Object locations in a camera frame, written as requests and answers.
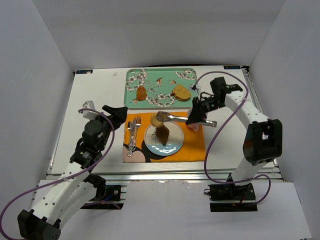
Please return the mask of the round pale bun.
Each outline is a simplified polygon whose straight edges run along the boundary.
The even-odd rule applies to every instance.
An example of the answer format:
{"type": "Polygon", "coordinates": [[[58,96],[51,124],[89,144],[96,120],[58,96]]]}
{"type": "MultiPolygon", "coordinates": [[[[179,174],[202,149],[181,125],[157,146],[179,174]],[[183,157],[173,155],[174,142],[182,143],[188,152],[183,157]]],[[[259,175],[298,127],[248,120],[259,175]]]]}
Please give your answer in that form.
{"type": "Polygon", "coordinates": [[[151,117],[150,117],[150,123],[151,123],[154,127],[156,127],[156,128],[158,128],[158,127],[160,127],[160,126],[163,125],[163,122],[162,122],[162,121],[157,120],[157,113],[153,113],[153,114],[151,115],[151,117]]]}

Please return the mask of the metal serving tongs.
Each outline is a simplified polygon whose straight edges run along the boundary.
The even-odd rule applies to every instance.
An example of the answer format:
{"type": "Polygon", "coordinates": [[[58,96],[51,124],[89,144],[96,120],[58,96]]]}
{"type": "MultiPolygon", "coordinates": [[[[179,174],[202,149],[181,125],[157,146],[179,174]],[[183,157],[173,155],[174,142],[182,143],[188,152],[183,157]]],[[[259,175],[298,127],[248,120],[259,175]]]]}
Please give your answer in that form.
{"type": "Polygon", "coordinates": [[[160,122],[181,122],[181,123],[185,123],[186,125],[199,124],[199,125],[209,126],[213,128],[217,126],[216,121],[192,120],[192,119],[188,119],[187,117],[172,115],[165,111],[159,111],[156,114],[156,119],[160,122]]]}

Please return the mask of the dark brown croissant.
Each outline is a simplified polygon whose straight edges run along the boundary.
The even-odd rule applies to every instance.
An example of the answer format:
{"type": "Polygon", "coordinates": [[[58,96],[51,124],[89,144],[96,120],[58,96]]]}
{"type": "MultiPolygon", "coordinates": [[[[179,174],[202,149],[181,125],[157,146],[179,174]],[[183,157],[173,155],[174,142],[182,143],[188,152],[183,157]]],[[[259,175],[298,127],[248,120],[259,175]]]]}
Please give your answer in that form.
{"type": "Polygon", "coordinates": [[[155,135],[163,146],[167,144],[170,130],[163,124],[155,128],[155,135]]]}

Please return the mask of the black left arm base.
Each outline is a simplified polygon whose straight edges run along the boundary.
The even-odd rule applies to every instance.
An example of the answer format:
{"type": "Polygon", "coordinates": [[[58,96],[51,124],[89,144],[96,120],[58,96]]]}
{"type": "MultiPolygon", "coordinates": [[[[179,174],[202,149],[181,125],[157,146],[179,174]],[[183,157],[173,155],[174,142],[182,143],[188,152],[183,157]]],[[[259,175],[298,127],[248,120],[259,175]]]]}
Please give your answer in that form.
{"type": "Polygon", "coordinates": [[[104,191],[100,190],[88,203],[84,204],[83,210],[121,210],[126,199],[126,185],[105,185],[104,191]]]}

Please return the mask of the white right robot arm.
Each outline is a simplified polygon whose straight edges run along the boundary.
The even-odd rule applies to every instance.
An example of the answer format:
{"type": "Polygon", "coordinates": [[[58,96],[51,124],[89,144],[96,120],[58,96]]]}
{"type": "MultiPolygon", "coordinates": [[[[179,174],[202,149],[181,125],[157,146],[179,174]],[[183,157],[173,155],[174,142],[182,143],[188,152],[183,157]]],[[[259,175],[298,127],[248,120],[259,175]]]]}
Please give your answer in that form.
{"type": "Polygon", "coordinates": [[[192,100],[192,110],[186,125],[203,124],[207,113],[228,108],[246,129],[242,146],[243,159],[229,175],[228,183],[235,186],[248,185],[267,163],[282,155],[283,125],[279,119],[270,119],[247,100],[248,92],[238,84],[226,84],[223,77],[210,82],[213,96],[201,101],[192,100]]]}

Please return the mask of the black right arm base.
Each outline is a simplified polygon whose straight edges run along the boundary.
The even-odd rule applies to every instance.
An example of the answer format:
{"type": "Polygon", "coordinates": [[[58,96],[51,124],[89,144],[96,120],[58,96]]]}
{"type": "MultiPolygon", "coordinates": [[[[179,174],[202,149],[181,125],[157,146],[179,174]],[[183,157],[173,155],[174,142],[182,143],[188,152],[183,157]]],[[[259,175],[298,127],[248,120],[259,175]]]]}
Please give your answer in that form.
{"type": "Polygon", "coordinates": [[[251,183],[211,184],[203,193],[209,196],[210,211],[213,213],[257,212],[256,195],[251,183]]]}

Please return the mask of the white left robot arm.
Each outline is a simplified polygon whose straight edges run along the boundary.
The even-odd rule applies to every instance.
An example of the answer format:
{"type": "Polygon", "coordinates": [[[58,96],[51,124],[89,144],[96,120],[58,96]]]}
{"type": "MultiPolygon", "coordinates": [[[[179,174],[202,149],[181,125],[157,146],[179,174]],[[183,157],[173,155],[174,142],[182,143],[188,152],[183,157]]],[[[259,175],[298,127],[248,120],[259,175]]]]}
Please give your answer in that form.
{"type": "Polygon", "coordinates": [[[24,239],[57,240],[66,222],[88,201],[104,199],[106,180],[92,171],[111,149],[107,142],[115,139],[115,130],[126,122],[128,108],[104,105],[102,109],[79,110],[88,122],[65,170],[38,203],[17,217],[24,239]]]}

